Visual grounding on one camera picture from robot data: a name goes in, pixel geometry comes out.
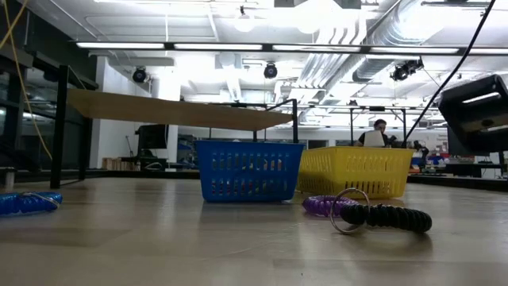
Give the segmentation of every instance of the metal ring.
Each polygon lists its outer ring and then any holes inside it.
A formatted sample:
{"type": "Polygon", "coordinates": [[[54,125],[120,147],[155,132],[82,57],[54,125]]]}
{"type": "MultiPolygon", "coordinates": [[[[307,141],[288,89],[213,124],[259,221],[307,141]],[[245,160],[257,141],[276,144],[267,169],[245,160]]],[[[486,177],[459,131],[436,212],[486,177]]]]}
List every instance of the metal ring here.
{"type": "Polygon", "coordinates": [[[347,188],[347,189],[341,191],[339,193],[339,195],[337,195],[335,197],[335,199],[333,200],[332,206],[330,208],[330,222],[332,223],[332,226],[335,227],[336,230],[341,232],[341,234],[352,234],[352,233],[355,233],[356,231],[360,230],[361,228],[363,228],[365,226],[365,222],[364,222],[361,225],[351,225],[347,230],[342,230],[335,223],[335,218],[334,218],[334,215],[333,215],[333,213],[334,213],[333,211],[335,210],[335,204],[337,203],[337,201],[339,201],[341,199],[341,197],[343,195],[348,194],[348,193],[352,193],[352,192],[359,192],[360,194],[362,194],[364,196],[365,200],[367,201],[367,206],[368,206],[367,216],[369,216],[369,214],[371,212],[371,202],[368,200],[368,196],[367,196],[367,194],[364,191],[358,190],[358,189],[356,189],[354,187],[347,188]]]}
{"type": "Polygon", "coordinates": [[[60,207],[60,203],[58,203],[57,201],[55,201],[54,199],[52,198],[46,198],[45,196],[43,195],[39,195],[37,193],[33,193],[33,192],[24,192],[24,193],[21,193],[21,195],[26,195],[26,196],[30,196],[30,195],[33,195],[39,199],[43,199],[45,200],[46,202],[49,202],[49,203],[52,203],[53,205],[55,205],[56,209],[58,209],[60,207]]]}

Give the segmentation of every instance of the blue coiled keychain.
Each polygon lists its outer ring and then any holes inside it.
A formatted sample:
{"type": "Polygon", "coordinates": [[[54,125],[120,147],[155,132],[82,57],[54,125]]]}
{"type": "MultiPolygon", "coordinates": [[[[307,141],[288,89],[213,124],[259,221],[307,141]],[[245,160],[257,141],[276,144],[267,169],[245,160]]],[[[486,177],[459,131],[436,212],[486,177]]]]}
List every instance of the blue coiled keychain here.
{"type": "Polygon", "coordinates": [[[26,214],[36,211],[54,211],[62,203],[56,192],[24,192],[0,195],[0,215],[26,214]]]}

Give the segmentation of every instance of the laptop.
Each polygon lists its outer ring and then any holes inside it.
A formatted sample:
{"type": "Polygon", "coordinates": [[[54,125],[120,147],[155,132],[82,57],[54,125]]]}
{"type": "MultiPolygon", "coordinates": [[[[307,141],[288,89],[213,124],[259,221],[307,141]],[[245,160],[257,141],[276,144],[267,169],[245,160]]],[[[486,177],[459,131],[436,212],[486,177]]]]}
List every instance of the laptop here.
{"type": "Polygon", "coordinates": [[[373,130],[365,133],[364,147],[384,147],[381,131],[373,130]]]}

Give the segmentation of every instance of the wooden board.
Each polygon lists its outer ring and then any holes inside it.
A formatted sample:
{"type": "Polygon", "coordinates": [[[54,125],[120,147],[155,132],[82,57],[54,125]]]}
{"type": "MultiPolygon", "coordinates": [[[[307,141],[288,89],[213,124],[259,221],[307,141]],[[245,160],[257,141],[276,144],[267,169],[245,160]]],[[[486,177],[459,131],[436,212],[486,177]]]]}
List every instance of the wooden board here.
{"type": "Polygon", "coordinates": [[[83,116],[168,125],[262,130],[291,121],[290,114],[132,95],[70,89],[67,104],[83,116]]]}

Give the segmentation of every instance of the plastic basket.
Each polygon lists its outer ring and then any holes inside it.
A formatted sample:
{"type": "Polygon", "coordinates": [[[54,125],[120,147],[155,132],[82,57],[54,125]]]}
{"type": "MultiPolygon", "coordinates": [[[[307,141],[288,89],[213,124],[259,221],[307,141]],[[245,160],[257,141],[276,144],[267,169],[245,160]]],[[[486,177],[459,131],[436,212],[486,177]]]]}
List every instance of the plastic basket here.
{"type": "Polygon", "coordinates": [[[259,202],[293,198],[303,145],[198,141],[203,198],[259,202]]]}
{"type": "MultiPolygon", "coordinates": [[[[336,195],[348,187],[365,191],[369,198],[404,195],[413,150],[365,147],[328,147],[303,152],[299,191],[336,195]]],[[[349,198],[361,199],[351,194],[349,198]]]]}

